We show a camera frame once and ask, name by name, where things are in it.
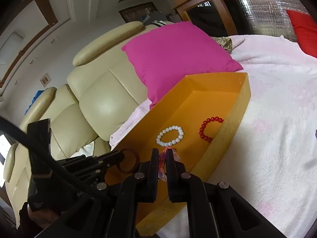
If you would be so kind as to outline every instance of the white cloth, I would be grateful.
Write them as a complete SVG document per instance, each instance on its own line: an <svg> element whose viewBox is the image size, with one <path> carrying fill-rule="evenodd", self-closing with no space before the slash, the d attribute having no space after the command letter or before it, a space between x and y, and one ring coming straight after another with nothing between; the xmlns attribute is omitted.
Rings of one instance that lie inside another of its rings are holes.
<svg viewBox="0 0 317 238"><path fill-rule="evenodd" d="M113 150L119 142L133 129L134 126L150 111L151 100L147 99L141 103L129 119L121 125L121 127L110 136L109 145Z"/></svg>
<svg viewBox="0 0 317 238"><path fill-rule="evenodd" d="M95 149L95 142L91 142L84 146L83 148L80 148L78 152L75 152L72 154L71 157L76 157L76 156L81 156L85 155L86 157L92 156L94 154L94 149Z"/></svg>
<svg viewBox="0 0 317 238"><path fill-rule="evenodd" d="M283 37L232 36L251 99L210 183L228 182L288 238L317 218L317 58ZM189 237L187 209L158 232Z"/></svg>

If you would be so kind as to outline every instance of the pink pillow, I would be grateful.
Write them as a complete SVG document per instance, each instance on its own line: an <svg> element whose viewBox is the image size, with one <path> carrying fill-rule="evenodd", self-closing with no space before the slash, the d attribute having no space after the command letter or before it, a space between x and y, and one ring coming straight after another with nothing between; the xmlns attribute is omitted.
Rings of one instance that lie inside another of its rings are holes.
<svg viewBox="0 0 317 238"><path fill-rule="evenodd" d="M150 108L186 75L243 70L216 41L189 21L136 36L122 50L147 87Z"/></svg>

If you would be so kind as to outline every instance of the orange tray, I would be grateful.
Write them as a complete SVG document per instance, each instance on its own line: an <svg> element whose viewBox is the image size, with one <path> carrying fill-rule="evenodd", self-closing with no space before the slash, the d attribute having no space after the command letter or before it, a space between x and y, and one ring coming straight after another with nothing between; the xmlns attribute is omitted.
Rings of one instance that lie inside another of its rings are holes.
<svg viewBox="0 0 317 238"><path fill-rule="evenodd" d="M184 138L173 145L186 171L207 181L234 137L251 97L246 73L207 73L185 76L160 102L124 137L116 149L131 148L140 155L141 162L150 160L157 135L165 128L178 125ZM210 117L221 117L224 122L211 122L205 135L211 143L202 140L199 128ZM162 137L168 142L178 132L173 130ZM124 161L133 161L126 155ZM106 174L108 184L121 182L127 175L112 167ZM140 203L137 210L137 229L141 236L150 236L168 223L184 203L171 203L167 197L167 183L158 181L155 203Z"/></svg>

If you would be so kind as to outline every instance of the red bead bracelet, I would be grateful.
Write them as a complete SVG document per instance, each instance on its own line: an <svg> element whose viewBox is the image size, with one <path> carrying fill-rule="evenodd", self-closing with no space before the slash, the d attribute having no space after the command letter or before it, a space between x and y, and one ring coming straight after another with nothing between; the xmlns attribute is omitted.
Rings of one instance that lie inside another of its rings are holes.
<svg viewBox="0 0 317 238"><path fill-rule="evenodd" d="M206 140L206 141L208 141L208 142L211 142L211 141L212 141L212 138L211 138L211 137L208 137L207 135L205 135L205 134L203 133L203 131L204 131L206 125L207 125L209 122L211 122L211 121L217 121L217 122L219 122L219 123L223 123L223 119L222 119L222 118L219 118L218 116L216 116L216 117L208 118L206 121L204 121L204 122L202 123L202 125L201 125L201 127L200 127L200 129L199 129L199 135L200 135L200 138L201 138L201 139L204 139L204 140Z"/></svg>

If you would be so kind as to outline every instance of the wooden door frame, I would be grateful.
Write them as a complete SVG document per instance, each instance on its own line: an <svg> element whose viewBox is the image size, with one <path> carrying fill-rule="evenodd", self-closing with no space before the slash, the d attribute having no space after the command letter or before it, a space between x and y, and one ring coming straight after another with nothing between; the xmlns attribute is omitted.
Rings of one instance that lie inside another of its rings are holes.
<svg viewBox="0 0 317 238"><path fill-rule="evenodd" d="M45 20L47 21L48 25L43 28L37 35L35 35L32 40L26 44L26 46L19 51L18 55L14 59L14 61L11 63L10 67L7 69L7 72L5 73L3 79L0 82L0 88L2 88L5 84L5 81L9 77L11 71L15 67L15 65L18 63L18 61L21 59L21 57L25 54L25 52L45 33L47 32L51 27L53 27L58 21L56 19L56 16L54 14L54 11L51 7L49 0L23 0L16 8L15 11L12 12L12 14L8 17L8 20L1 26L0 29L0 35L4 32L4 30L10 25L12 20L26 7L28 6L32 1L35 1L36 5L40 9L41 13L43 14Z"/></svg>
<svg viewBox="0 0 317 238"><path fill-rule="evenodd" d="M206 2L206 1L207 0L186 0L185 2L181 3L180 5L177 5L176 7L174 7L174 9L177 9L182 20L191 22L191 19L187 14L187 10L197 6L198 4ZM237 28L233 22L233 19L229 13L229 10L228 10L226 4L224 3L224 0L211 0L211 1L213 2L213 4L216 7L228 35L229 36L237 35L238 34Z"/></svg>

